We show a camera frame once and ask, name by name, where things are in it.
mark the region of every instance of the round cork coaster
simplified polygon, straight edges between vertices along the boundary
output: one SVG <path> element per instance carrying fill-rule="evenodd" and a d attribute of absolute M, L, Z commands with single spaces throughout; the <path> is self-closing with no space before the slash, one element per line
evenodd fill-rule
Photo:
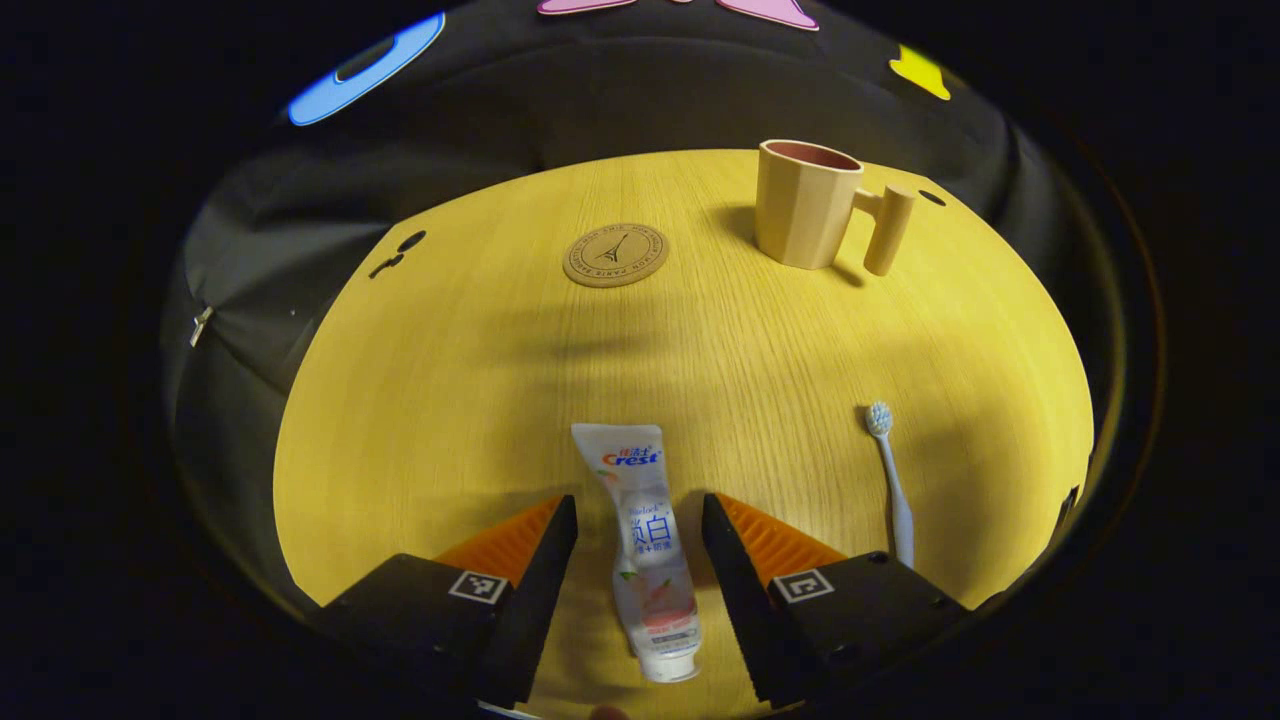
<path fill-rule="evenodd" d="M 564 274 L 586 287 L 631 284 L 658 272 L 668 247 L 667 237 L 649 225 L 604 225 L 568 247 Z"/>

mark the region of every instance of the pink shape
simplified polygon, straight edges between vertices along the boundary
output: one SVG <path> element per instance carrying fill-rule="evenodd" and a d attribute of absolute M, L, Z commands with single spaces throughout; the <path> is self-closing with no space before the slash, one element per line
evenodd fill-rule
<path fill-rule="evenodd" d="M 756 18 L 764 18 L 800 29 L 818 29 L 818 22 L 804 14 L 796 0 L 716 0 L 721 8 L 728 8 Z"/>
<path fill-rule="evenodd" d="M 585 13 L 602 8 L 616 8 L 630 5 L 636 0 L 543 0 L 538 4 L 538 12 L 544 15 L 567 15 L 570 13 Z"/>

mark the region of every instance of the table surface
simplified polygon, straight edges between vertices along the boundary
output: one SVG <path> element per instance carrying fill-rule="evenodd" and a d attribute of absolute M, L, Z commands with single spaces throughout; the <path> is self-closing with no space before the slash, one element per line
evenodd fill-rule
<path fill-rule="evenodd" d="M 297 584 L 326 603 L 396 552 L 431 557 L 556 495 L 579 541 L 526 711 L 750 716 L 755 701 L 701 546 L 728 493 L 850 555 L 887 550 L 887 491 L 859 406 L 884 400 L 916 523 L 916 570 L 973 607 L 1048 542 L 1093 443 L 1080 357 L 1048 293 L 927 178 L 892 272 L 861 268 L 855 213 L 835 266 L 753 242 L 756 151 L 613 158 L 518 178 L 397 224 L 334 302 L 298 372 L 275 459 Z M 666 265 L 617 288 L 562 270 L 611 223 L 660 229 Z M 370 279 L 416 231 L 403 260 Z M 613 509 L 570 424 L 655 423 L 704 623 L 701 674 L 643 680 L 616 619 Z"/>

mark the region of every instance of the toothpaste tube cap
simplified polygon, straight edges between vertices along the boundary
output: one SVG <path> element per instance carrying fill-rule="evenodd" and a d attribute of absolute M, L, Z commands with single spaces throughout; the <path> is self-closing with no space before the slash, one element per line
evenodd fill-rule
<path fill-rule="evenodd" d="M 654 683 L 680 683 L 698 674 L 699 667 L 694 665 L 694 653 L 680 657 L 645 657 L 640 656 L 640 671 L 646 680 Z"/>

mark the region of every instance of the beige mug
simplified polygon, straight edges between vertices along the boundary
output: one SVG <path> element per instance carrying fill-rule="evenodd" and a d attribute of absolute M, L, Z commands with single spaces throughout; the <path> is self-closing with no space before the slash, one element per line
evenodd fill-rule
<path fill-rule="evenodd" d="M 876 218 L 863 266 L 888 273 L 902 243 L 915 192 L 895 186 L 884 195 L 858 187 L 863 164 L 844 152 L 797 140 L 760 143 L 755 186 L 755 242 L 783 265 L 815 270 L 836 259 L 855 209 Z"/>

